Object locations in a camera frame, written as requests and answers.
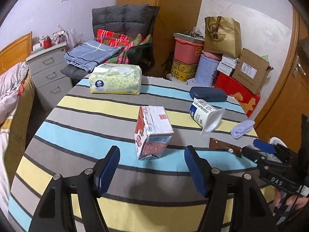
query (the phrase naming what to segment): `wooden bed frame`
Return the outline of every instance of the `wooden bed frame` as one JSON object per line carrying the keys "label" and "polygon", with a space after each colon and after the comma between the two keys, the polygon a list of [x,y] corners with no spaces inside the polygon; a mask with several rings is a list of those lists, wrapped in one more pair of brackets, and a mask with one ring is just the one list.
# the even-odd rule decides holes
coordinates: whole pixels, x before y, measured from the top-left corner
{"label": "wooden bed frame", "polygon": [[[19,62],[26,61],[32,50],[32,32],[18,38],[0,52],[0,75]],[[10,127],[10,137],[4,164],[10,185],[12,185],[17,167],[26,149],[26,134],[34,98],[34,86],[28,74],[24,83],[24,93]]]}
{"label": "wooden bed frame", "polygon": [[18,38],[0,51],[0,75],[19,62],[26,61],[32,51],[32,32]]}

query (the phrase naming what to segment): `drawer handle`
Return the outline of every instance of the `drawer handle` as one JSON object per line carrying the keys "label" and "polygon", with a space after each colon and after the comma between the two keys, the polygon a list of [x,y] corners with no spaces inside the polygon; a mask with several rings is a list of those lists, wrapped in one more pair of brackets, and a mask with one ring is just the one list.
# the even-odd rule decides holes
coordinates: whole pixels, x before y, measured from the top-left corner
{"label": "drawer handle", "polygon": [[50,65],[53,62],[54,62],[54,59],[52,57],[47,59],[47,60],[45,60],[45,61],[42,61],[42,63],[45,64],[45,65]]}
{"label": "drawer handle", "polygon": [[57,88],[55,88],[55,89],[50,90],[50,92],[53,93],[53,94],[56,94],[56,93],[58,93],[60,91],[61,91],[61,89],[60,89],[59,86]]}
{"label": "drawer handle", "polygon": [[53,78],[55,78],[57,76],[57,74],[56,74],[56,72],[54,71],[53,73],[51,73],[51,74],[49,74],[49,75],[47,75],[47,76],[45,76],[47,79],[53,79]]}

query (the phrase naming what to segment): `white wall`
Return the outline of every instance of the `white wall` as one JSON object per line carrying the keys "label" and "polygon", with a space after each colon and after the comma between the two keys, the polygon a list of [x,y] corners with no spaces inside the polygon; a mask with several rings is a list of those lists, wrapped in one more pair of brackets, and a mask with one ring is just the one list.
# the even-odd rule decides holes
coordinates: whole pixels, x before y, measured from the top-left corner
{"label": "white wall", "polygon": [[93,39],[92,9],[113,6],[116,0],[19,0],[0,27],[0,49],[15,39],[33,32],[33,36],[52,35],[75,28],[83,40]]}
{"label": "white wall", "polygon": [[250,116],[254,119],[269,98],[285,63],[291,39],[292,5],[288,0],[202,0],[197,28],[205,34],[204,18],[217,15],[238,21],[242,47],[257,55],[268,55],[274,68]]}

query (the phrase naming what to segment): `drawer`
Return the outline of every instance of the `drawer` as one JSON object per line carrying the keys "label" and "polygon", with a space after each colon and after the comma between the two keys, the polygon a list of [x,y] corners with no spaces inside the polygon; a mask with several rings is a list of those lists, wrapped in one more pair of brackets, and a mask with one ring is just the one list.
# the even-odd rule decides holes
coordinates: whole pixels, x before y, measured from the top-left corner
{"label": "drawer", "polygon": [[31,76],[34,83],[35,89],[40,88],[43,85],[46,85],[52,81],[65,77],[64,74],[60,72],[61,69],[66,67],[66,62],[61,64],[54,65],[45,70],[42,70]]}
{"label": "drawer", "polygon": [[48,111],[54,108],[71,89],[71,79],[64,77],[40,87],[36,93],[44,110]]}
{"label": "drawer", "polygon": [[65,47],[56,49],[54,51],[47,52],[32,60],[28,61],[30,74],[34,75],[42,70],[45,70],[51,66],[65,62],[64,55]]}

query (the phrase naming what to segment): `blue cylindrical container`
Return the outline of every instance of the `blue cylindrical container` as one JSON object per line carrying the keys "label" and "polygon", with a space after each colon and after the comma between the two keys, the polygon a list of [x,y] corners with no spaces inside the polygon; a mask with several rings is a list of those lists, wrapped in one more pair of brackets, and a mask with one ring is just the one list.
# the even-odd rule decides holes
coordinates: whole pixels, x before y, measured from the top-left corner
{"label": "blue cylindrical container", "polygon": [[201,86],[212,87],[217,79],[219,61],[201,54],[195,74],[195,82]]}

